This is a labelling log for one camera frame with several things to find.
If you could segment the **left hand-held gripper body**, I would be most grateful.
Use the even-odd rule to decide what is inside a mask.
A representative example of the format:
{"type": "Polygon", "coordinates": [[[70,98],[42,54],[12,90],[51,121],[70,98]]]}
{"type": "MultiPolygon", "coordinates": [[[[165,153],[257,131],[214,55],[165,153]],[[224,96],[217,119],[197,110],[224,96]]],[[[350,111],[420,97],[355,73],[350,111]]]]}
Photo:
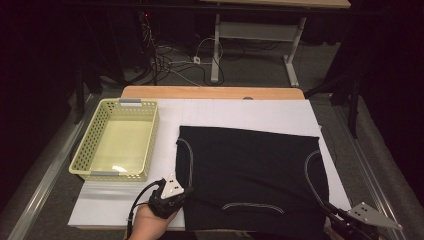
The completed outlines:
{"type": "Polygon", "coordinates": [[[148,206],[155,216],[167,219],[183,206],[187,196],[183,195],[184,188],[174,174],[167,179],[161,179],[158,185],[149,198],[148,206]]]}

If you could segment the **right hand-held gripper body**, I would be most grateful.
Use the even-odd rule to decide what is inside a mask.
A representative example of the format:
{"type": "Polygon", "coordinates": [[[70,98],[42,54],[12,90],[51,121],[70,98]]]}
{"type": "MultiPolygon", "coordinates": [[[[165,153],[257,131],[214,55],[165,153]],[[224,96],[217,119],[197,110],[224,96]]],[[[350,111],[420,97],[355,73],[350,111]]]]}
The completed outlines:
{"type": "Polygon", "coordinates": [[[345,240],[380,240],[379,227],[403,229],[401,224],[390,220],[364,202],[350,210],[343,211],[342,229],[337,231],[345,240]]]}

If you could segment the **black knit garment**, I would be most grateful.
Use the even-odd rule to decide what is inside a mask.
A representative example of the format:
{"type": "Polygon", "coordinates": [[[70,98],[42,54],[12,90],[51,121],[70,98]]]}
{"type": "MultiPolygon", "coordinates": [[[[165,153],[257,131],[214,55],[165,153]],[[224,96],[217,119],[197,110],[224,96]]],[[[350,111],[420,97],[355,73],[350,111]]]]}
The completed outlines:
{"type": "Polygon", "coordinates": [[[319,240],[329,199],[318,139],[253,130],[181,126],[176,176],[193,193],[188,231],[245,230],[319,240]]]}

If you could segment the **pale green plastic basket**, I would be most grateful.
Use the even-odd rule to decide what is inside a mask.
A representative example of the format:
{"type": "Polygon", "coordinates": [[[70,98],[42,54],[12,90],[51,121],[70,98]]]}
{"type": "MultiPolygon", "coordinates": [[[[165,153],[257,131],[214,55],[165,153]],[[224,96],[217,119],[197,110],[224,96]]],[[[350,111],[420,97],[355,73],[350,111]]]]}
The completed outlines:
{"type": "Polygon", "coordinates": [[[86,181],[146,181],[158,124],[155,100],[101,100],[69,172],[86,181]]]}

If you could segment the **person's left hand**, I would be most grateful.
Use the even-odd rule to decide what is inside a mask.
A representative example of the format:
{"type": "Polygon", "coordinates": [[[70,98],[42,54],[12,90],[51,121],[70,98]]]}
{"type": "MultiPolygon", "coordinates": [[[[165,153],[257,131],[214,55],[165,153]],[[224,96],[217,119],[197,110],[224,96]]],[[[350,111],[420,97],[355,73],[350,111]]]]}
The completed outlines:
{"type": "Polygon", "coordinates": [[[167,219],[163,219],[155,216],[147,204],[140,205],[137,208],[129,240],[158,240],[176,215],[177,213],[174,212],[167,219]]]}

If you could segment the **white board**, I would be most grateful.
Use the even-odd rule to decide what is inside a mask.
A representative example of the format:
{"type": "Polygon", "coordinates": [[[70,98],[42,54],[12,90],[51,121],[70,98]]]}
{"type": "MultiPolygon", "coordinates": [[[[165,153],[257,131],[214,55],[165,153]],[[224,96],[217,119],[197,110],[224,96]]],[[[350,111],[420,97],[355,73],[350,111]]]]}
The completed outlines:
{"type": "Polygon", "coordinates": [[[130,207],[142,189],[175,172],[176,140],[181,125],[317,136],[328,177],[330,202],[344,210],[351,208],[309,101],[160,99],[158,105],[158,132],[148,179],[144,182],[85,182],[69,226],[123,229],[130,207]]]}

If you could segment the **black stand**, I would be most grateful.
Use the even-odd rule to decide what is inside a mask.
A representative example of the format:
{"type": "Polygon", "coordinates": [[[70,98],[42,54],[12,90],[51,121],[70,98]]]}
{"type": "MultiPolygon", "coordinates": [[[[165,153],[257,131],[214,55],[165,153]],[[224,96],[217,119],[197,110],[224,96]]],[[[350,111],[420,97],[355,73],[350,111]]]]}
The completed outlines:
{"type": "Polygon", "coordinates": [[[75,96],[76,96],[76,117],[75,124],[78,124],[85,111],[84,88],[87,87],[90,93],[100,94],[102,86],[99,72],[93,64],[79,64],[75,68],[75,96]]]}
{"type": "Polygon", "coordinates": [[[349,104],[347,127],[351,136],[356,139],[357,131],[357,115],[360,80],[362,76],[359,74],[344,73],[337,77],[331,78],[325,83],[310,89],[304,93],[306,99],[317,93],[332,93],[330,102],[332,105],[341,106],[345,103],[349,104]]]}

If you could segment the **desk with white legs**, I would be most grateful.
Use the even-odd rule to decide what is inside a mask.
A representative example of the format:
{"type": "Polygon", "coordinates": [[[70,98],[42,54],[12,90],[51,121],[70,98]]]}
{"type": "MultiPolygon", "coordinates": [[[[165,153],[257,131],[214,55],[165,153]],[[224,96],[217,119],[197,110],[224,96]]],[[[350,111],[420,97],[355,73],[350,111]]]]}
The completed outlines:
{"type": "MultiPolygon", "coordinates": [[[[349,9],[348,0],[202,0],[212,3],[214,7],[223,7],[228,4],[259,7],[283,7],[285,10],[315,10],[315,9],[349,9]]],[[[214,52],[211,63],[211,82],[217,83],[220,72],[220,58],[223,54],[221,39],[268,40],[290,42],[291,51],[283,56],[289,83],[298,87],[299,82],[293,66],[293,59],[299,45],[306,17],[301,17],[296,24],[277,25],[262,23],[236,23],[221,20],[221,15],[215,15],[214,52]]]]}

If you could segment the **metal floor rail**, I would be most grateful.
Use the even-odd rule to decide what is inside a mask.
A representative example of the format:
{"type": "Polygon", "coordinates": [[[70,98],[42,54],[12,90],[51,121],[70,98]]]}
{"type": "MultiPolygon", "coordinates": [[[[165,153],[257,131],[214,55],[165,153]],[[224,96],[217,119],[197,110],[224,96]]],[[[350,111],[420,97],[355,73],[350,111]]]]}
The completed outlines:
{"type": "Polygon", "coordinates": [[[68,172],[72,154],[99,102],[90,94],[84,113],[76,121],[71,111],[62,126],[29,169],[0,215],[0,232],[5,240],[47,239],[67,228],[82,181],[68,172]]]}
{"type": "Polygon", "coordinates": [[[388,217],[390,220],[397,221],[395,213],[392,209],[392,206],[387,199],[386,195],[383,192],[381,185],[378,183],[376,175],[374,174],[370,164],[368,163],[368,159],[362,150],[359,141],[355,139],[349,128],[348,128],[348,120],[344,115],[344,110],[340,106],[334,107],[334,112],[337,116],[337,119],[341,122],[341,126],[343,131],[347,134],[347,139],[352,145],[357,162],[359,164],[359,169],[361,174],[363,175],[364,181],[367,185],[367,189],[371,194],[374,204],[377,210],[382,213],[385,217],[388,217]]]}

